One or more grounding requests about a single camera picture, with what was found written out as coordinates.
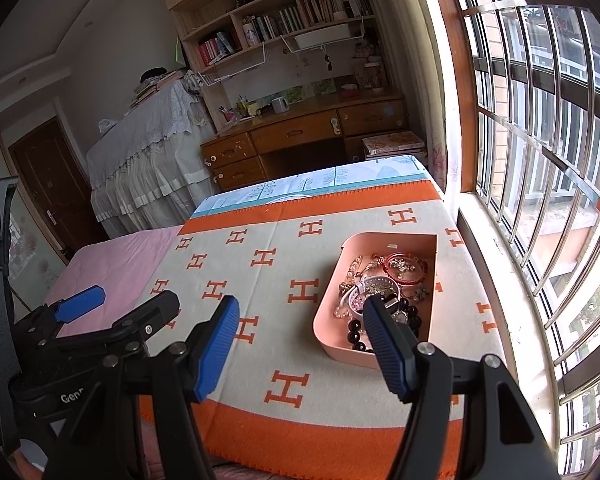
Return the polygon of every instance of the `black device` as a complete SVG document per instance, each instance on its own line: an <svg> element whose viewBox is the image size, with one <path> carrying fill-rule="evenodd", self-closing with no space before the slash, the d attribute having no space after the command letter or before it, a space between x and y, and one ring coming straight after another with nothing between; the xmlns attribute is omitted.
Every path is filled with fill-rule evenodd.
<svg viewBox="0 0 600 480"><path fill-rule="evenodd" d="M150 357L145 342L178 313L164 291L110 329L56 338L63 323L104 300L97 286L13 323L8 287L9 206L15 178L0 180L0 479L5 455L26 436L48 456L45 480L143 480L138 395L151 394L166 478L213 479L190 403L215 389L237 331L239 306L225 296L186 341ZM522 393L495 355L451 358L395 323L381 296L365 301L365 327L389 390L412 409L389 474L434 480L452 394L464 394L456 479L557 479L551 452ZM66 418L56 437L50 423Z"/></svg>

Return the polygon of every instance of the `window sill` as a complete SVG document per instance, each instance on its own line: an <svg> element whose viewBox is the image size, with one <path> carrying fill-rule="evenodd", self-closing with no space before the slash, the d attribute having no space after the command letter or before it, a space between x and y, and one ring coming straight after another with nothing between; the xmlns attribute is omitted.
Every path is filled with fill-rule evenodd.
<svg viewBox="0 0 600 480"><path fill-rule="evenodd" d="M506 241L473 193L460 195L458 229L489 297L507 368L518 382L557 458L559 431L554 364L535 301L516 270Z"/></svg>

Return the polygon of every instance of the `wooden desk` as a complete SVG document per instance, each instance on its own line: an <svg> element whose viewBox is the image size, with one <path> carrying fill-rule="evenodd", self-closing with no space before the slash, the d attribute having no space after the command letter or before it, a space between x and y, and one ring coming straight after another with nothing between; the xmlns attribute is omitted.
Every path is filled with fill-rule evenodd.
<svg viewBox="0 0 600 480"><path fill-rule="evenodd" d="M228 191L362 160L362 139L405 129L400 94L330 94L292 104L283 114L267 113L236 124L201 148L216 182Z"/></svg>

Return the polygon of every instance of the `blue rubber pad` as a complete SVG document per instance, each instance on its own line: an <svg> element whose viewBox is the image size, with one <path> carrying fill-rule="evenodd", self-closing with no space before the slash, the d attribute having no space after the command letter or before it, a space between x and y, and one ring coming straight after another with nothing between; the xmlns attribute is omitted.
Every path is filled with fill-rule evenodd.
<svg viewBox="0 0 600 480"><path fill-rule="evenodd" d="M101 286L93 285L75 296L64 300L56 311L56 321L71 323L104 303L106 296Z"/></svg>
<svg viewBox="0 0 600 480"><path fill-rule="evenodd" d="M231 343L238 331L240 321L238 300L233 296L225 296L225 298L228 304L200 357L198 380L193 390L198 402L202 402L208 394L216 389L226 357L231 349Z"/></svg>
<svg viewBox="0 0 600 480"><path fill-rule="evenodd" d="M402 399L409 393L404 374L404 360L389 334L387 326L380 319L370 300L365 301L363 320L369 341L371 341L371 346L376 353L378 364L382 370L384 381L389 387L389 391Z"/></svg>

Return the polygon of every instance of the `orange border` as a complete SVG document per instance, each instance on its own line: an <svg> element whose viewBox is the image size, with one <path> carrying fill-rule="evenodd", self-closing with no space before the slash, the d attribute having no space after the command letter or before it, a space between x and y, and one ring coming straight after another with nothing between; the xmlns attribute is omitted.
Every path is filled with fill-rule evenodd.
<svg viewBox="0 0 600 480"><path fill-rule="evenodd" d="M257 415L214 400L191 406L207 452L293 478L386 478L404 431L303 424ZM154 421L151 397L140 397L140 412L146 420ZM462 419L450 421L438 478L455 475L461 435Z"/></svg>
<svg viewBox="0 0 600 480"><path fill-rule="evenodd" d="M386 184L190 218L178 235L426 200L440 200L429 180Z"/></svg>

